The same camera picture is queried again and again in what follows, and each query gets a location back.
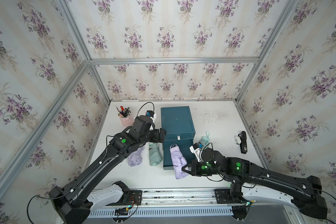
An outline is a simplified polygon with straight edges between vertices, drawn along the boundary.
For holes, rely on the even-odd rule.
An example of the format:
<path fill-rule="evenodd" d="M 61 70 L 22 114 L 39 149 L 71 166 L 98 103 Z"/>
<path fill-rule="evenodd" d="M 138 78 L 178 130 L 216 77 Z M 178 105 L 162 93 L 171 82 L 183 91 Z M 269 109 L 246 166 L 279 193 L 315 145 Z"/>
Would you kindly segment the teal drawer cabinet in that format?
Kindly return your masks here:
<path fill-rule="evenodd" d="M 166 131 L 163 148 L 163 169 L 173 170 L 170 146 L 178 145 L 187 162 L 195 159 L 190 151 L 195 137 L 195 128 L 189 106 L 162 107 L 161 127 Z"/>

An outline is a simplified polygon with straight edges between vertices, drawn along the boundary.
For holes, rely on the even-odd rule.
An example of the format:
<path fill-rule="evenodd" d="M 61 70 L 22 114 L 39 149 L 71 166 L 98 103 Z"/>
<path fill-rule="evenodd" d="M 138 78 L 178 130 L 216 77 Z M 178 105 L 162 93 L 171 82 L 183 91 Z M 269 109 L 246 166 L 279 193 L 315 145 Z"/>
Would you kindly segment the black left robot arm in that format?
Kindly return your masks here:
<path fill-rule="evenodd" d="M 132 126 L 117 133 L 106 144 L 102 154 L 82 173 L 64 187 L 54 187 L 47 200 L 50 200 L 65 224 L 81 224 L 91 212 L 106 205 L 117 203 L 129 188 L 121 181 L 111 187 L 94 191 L 95 187 L 117 165 L 146 143 L 164 142 L 166 131 L 156 129 L 156 115 L 147 111 L 137 116 Z"/>

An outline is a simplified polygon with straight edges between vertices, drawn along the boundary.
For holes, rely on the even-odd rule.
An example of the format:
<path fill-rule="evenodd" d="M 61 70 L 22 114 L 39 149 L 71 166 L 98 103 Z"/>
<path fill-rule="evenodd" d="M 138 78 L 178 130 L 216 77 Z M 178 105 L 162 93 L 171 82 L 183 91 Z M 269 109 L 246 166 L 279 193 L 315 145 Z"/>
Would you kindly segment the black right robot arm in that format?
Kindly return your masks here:
<path fill-rule="evenodd" d="M 245 203 L 249 207 L 250 200 L 242 191 L 243 185 L 260 185 L 289 196 L 287 204 L 296 207 L 301 214 L 328 219 L 328 206 L 322 196 L 325 191 L 317 176 L 300 178 L 277 173 L 248 160 L 225 157 L 212 148 L 204 149 L 197 159 L 183 165 L 181 170 L 191 176 L 221 176 L 231 184 L 228 199 L 234 203 Z"/>

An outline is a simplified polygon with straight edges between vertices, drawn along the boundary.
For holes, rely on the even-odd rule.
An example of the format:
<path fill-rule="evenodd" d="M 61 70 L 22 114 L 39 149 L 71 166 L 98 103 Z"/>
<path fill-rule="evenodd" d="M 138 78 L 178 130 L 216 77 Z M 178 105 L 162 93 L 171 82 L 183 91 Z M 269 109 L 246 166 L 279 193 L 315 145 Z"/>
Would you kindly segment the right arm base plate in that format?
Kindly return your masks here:
<path fill-rule="evenodd" d="M 245 199 L 242 193 L 243 185 L 232 183 L 228 189 L 214 189 L 215 198 L 218 204 L 247 204 L 252 202 Z"/>

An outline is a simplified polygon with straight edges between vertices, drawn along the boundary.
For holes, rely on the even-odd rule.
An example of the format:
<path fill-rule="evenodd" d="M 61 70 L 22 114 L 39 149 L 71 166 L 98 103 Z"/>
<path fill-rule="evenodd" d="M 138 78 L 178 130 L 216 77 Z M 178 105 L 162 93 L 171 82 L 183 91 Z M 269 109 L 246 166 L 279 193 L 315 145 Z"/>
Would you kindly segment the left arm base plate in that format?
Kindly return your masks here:
<path fill-rule="evenodd" d="M 109 203 L 107 206 L 114 206 L 114 205 L 132 205 L 133 202 L 137 205 L 141 205 L 142 202 L 142 190 L 132 190 L 129 189 L 126 184 L 124 184 L 122 181 L 117 181 L 112 184 L 117 185 L 121 191 L 122 196 L 121 198 L 115 202 L 115 203 Z"/>

